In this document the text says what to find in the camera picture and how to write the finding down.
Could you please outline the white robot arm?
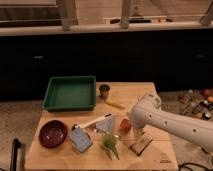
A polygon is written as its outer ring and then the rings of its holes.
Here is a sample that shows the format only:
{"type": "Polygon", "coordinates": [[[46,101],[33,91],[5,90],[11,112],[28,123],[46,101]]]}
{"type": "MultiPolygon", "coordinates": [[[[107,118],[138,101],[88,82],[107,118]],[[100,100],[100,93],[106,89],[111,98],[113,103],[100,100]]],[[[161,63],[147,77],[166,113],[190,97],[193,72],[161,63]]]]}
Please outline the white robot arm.
{"type": "Polygon", "coordinates": [[[161,104],[156,93],[146,93],[130,110],[132,126],[150,125],[213,152],[213,122],[163,111],[161,104]]]}

